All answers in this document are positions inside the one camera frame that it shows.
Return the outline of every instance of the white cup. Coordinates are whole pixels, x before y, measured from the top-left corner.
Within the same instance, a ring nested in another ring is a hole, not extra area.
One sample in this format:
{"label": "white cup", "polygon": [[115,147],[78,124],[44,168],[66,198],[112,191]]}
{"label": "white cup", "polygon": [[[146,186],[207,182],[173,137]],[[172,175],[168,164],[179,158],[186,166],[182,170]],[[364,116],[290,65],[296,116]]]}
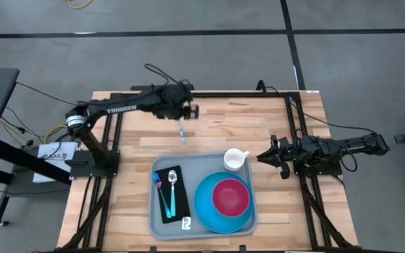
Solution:
{"label": "white cup", "polygon": [[249,151],[242,152],[237,148],[231,148],[224,153],[224,168],[230,172],[238,171],[245,163],[245,158],[250,154]]}

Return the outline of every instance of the white label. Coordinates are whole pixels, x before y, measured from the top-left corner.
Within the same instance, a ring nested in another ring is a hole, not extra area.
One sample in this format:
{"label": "white label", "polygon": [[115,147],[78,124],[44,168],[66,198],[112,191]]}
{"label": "white label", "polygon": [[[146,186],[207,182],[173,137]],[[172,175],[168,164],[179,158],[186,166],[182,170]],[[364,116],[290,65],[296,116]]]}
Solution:
{"label": "white label", "polygon": [[[51,154],[50,158],[47,159],[46,162],[66,171],[70,172],[71,167],[65,163],[65,160],[72,160],[73,155],[75,154],[75,150],[77,147],[77,143],[75,142],[63,142],[60,145],[59,143],[50,143],[50,144],[43,144],[39,147],[39,153],[37,154],[38,158],[47,158]],[[34,183],[44,183],[44,182],[51,182],[53,179],[49,177],[42,176],[40,174],[35,173],[32,182]]]}
{"label": "white label", "polygon": [[137,110],[137,105],[128,105],[128,106],[122,106],[122,107],[118,107],[118,108],[111,108],[111,109],[107,109],[107,112],[109,114],[115,114],[115,113],[119,113],[119,112],[129,112],[132,110]]}
{"label": "white label", "polygon": [[182,230],[190,230],[191,218],[182,217]]}

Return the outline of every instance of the red bowl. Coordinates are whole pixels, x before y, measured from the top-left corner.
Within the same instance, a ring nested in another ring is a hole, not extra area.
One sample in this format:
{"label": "red bowl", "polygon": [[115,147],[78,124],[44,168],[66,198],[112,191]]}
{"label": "red bowl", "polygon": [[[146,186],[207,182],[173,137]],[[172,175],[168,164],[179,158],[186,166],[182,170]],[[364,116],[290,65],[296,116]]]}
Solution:
{"label": "red bowl", "polygon": [[215,186],[212,201],[220,214],[234,218],[242,215],[250,206],[250,193],[242,182],[224,179]]}

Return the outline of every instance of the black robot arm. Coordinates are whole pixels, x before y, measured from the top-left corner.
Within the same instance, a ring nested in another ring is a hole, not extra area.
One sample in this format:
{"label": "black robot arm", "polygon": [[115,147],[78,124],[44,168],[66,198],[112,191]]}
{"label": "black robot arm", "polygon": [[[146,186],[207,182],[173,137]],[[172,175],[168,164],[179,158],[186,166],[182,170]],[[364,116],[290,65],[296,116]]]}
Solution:
{"label": "black robot arm", "polygon": [[182,84],[164,85],[152,91],[121,99],[79,102],[65,115],[68,131],[73,136],[90,131],[99,118],[105,115],[141,110],[153,113],[158,119],[197,119],[199,108],[191,106],[191,92]]}
{"label": "black robot arm", "polygon": [[390,149],[384,138],[377,133],[358,138],[333,140],[315,136],[303,136],[297,143],[289,144],[286,137],[271,136],[271,147],[257,156],[259,162],[282,167],[281,177],[287,179],[290,169],[286,162],[293,161],[305,176],[314,174],[341,174],[340,162],[343,156],[357,153],[384,155]]}
{"label": "black robot arm", "polygon": [[66,114],[68,133],[78,138],[89,149],[78,151],[73,160],[66,163],[72,167],[71,177],[114,176],[117,174],[120,153],[108,150],[92,134],[95,123],[102,116],[141,110],[153,113],[158,119],[197,119],[199,107],[191,105],[193,97],[182,83],[164,85],[135,96],[119,99],[91,100]]}

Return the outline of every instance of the gray floor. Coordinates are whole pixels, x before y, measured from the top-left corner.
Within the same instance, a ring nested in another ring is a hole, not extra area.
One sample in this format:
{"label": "gray floor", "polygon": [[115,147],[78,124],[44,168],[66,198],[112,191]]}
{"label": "gray floor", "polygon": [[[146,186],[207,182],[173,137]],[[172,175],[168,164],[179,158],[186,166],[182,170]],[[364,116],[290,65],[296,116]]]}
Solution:
{"label": "gray floor", "polygon": [[[405,1],[288,0],[288,5],[295,29],[405,28]],[[0,0],[0,33],[284,27],[274,0],[95,0],[80,11],[65,0]],[[392,140],[405,131],[405,34],[300,35],[296,42],[306,87],[321,91],[328,120],[372,128],[392,149],[384,157],[358,156],[358,172],[345,173],[360,245],[405,252],[405,145]],[[296,89],[285,35],[0,39],[0,67],[21,69],[20,82],[65,100],[161,83],[144,63],[187,78],[196,89],[251,89],[258,79]],[[21,86],[9,107],[41,134],[62,124],[68,109]],[[48,117],[41,118],[42,112]],[[15,121],[10,112],[5,116]],[[334,138],[362,134],[331,132]],[[15,144],[2,129],[0,138]],[[0,228],[0,252],[53,249],[66,200],[66,193],[11,200],[4,218],[13,223]]]}

